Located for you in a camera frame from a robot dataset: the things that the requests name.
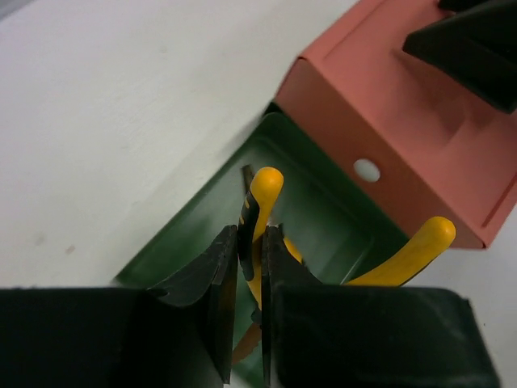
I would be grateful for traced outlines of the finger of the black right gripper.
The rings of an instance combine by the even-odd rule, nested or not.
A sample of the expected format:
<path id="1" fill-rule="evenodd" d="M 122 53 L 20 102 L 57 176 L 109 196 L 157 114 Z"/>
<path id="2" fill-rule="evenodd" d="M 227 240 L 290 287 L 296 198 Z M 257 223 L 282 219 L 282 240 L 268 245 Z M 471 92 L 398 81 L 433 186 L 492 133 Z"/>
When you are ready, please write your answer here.
<path id="1" fill-rule="evenodd" d="M 516 5 L 482 3 L 449 13 L 411 32 L 402 50 L 511 114 L 516 110 Z"/>
<path id="2" fill-rule="evenodd" d="M 444 11 L 466 11 L 487 0 L 439 0 L 438 8 Z"/>

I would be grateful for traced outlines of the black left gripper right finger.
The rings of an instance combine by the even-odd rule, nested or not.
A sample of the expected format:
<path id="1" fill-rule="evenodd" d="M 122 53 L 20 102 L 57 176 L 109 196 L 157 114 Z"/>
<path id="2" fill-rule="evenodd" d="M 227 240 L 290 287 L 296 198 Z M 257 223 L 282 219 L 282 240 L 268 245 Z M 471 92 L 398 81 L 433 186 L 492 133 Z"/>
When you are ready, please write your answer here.
<path id="1" fill-rule="evenodd" d="M 460 295 L 438 288 L 325 285 L 267 228 L 262 248 L 266 387 L 498 387 Z"/>

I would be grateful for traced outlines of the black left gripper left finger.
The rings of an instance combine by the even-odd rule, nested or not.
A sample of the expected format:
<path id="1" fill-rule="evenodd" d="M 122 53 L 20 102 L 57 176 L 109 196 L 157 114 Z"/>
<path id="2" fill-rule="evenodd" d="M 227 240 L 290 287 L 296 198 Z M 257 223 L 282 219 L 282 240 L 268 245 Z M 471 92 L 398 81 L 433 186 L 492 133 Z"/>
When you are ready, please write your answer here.
<path id="1" fill-rule="evenodd" d="M 1 291 L 4 387 L 221 387 L 230 380 L 237 229 L 147 289 Z"/>

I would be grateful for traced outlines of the green pull-out drawer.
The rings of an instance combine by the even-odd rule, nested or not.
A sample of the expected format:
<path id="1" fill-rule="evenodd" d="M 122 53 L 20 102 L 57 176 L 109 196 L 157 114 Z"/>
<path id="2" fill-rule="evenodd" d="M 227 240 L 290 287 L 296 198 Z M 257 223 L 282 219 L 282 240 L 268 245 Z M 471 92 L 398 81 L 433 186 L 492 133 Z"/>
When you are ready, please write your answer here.
<path id="1" fill-rule="evenodd" d="M 406 235 L 276 105 L 222 168 L 118 273 L 124 286 L 149 287 L 206 249 L 235 224 L 244 200 L 241 169 L 278 169 L 284 186 L 274 223 L 300 251 L 309 270 L 342 284 L 386 261 Z"/>

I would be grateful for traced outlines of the salmon drawer box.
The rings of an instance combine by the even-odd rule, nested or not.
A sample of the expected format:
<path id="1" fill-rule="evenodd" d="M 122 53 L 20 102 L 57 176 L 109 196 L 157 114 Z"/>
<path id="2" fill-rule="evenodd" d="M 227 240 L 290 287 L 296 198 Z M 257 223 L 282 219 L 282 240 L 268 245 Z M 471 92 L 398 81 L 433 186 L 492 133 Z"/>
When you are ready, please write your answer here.
<path id="1" fill-rule="evenodd" d="M 484 249 L 516 202 L 516 116 L 406 54 L 434 1 L 359 1 L 294 61 L 275 103 L 406 234 L 451 220 Z"/>

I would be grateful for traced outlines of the yellow handled long-nose pliers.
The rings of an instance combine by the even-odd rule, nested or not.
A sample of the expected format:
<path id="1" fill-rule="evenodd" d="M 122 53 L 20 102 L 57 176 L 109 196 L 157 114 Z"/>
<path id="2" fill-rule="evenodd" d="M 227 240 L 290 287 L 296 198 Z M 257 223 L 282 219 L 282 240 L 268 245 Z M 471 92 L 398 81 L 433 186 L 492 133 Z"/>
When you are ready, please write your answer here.
<path id="1" fill-rule="evenodd" d="M 271 214 L 284 185 L 284 176 L 274 167 L 253 172 L 241 168 L 245 197 L 237 230 L 237 254 L 248 288 L 256 301 L 255 313 L 262 310 L 262 237 L 272 225 Z M 350 280 L 350 285 L 400 286 L 425 269 L 446 251 L 456 238 L 456 227 L 445 217 L 428 219 L 395 255 L 369 272 Z"/>

